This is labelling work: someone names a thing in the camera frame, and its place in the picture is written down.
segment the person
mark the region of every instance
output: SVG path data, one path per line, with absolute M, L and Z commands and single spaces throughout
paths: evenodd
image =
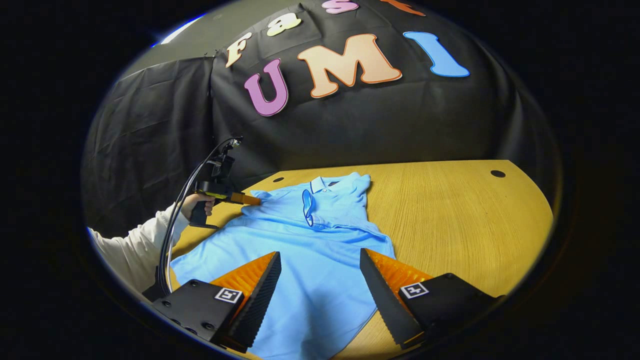
M 211 216 L 214 200 L 213 196 L 198 193 L 184 199 L 174 224 L 172 246 L 175 246 L 180 234 L 189 225 L 196 204 L 206 201 L 205 212 L 207 216 Z M 129 235 L 124 238 L 103 238 L 100 233 L 87 227 L 102 258 L 122 280 L 140 292 L 148 289 L 156 281 L 156 266 L 174 206 L 175 203 L 164 211 L 156 212 L 156 217 L 130 230 Z

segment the wooden table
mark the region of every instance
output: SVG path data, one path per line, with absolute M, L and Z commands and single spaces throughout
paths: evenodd
M 506 176 L 497 177 L 492 170 Z M 389 235 L 396 258 L 429 275 L 452 272 L 491 296 L 509 293 L 537 260 L 553 216 L 544 195 L 508 160 L 359 165 L 279 172 L 246 189 L 271 191 L 318 176 L 371 175 L 369 221 Z M 274 183 L 279 177 L 284 179 Z M 208 224 L 223 226 L 240 205 L 219 204 Z M 186 254 L 214 230 L 188 227 L 173 248 Z M 171 274 L 173 289 L 179 287 Z M 403 351 L 379 312 L 333 359 L 388 359 Z M 252 354 L 240 354 L 259 359 Z

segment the black cloth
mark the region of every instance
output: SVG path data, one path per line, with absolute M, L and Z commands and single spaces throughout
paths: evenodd
M 554 143 L 543 112 L 517 77 L 465 30 L 419 5 L 418 16 L 383 1 L 332 15 L 323 1 L 305 1 L 265 18 L 247 32 L 242 56 L 226 68 L 227 51 L 211 58 L 156 65 L 116 83 L 98 111 L 83 163 L 88 225 L 103 236 L 122 236 L 167 207 L 196 164 L 220 141 L 243 135 L 230 154 L 236 190 L 281 170 L 412 161 L 507 159 L 556 197 Z M 299 26 L 269 37 L 268 24 L 294 12 Z M 469 70 L 464 78 L 430 71 L 432 62 L 405 31 L 435 34 Z M 352 87 L 339 85 L 315 99 L 300 52 L 323 45 L 344 52 L 346 39 L 363 33 L 376 43 L 401 79 L 367 84 L 358 66 Z M 280 58 L 286 107 L 263 117 L 245 81 L 260 73 L 265 99 L 275 89 L 264 66 Z

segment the white sleeve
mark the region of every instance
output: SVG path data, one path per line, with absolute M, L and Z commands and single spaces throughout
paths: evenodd
M 156 281 L 156 266 L 173 206 L 156 212 L 156 217 L 138 225 L 124 238 L 105 239 L 89 228 L 100 255 L 116 274 L 140 292 Z M 180 212 L 173 228 L 172 246 L 180 240 L 187 225 L 189 220 Z

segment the shirt collar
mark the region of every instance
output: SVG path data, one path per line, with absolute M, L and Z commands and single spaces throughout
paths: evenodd
M 352 172 L 350 175 L 348 176 L 339 176 L 339 177 L 321 177 L 318 176 L 317 178 L 311 180 L 311 192 L 312 193 L 317 193 L 317 192 L 321 192 L 321 191 L 330 191 L 330 192 L 334 192 L 336 190 L 339 190 L 341 188 L 344 188 L 345 186 L 349 186 L 351 183 L 353 183 L 353 181 L 357 178 L 360 177 L 360 174 L 358 174 L 357 172 Z M 338 182 L 337 184 L 333 185 L 333 186 L 327 186 L 332 182 Z

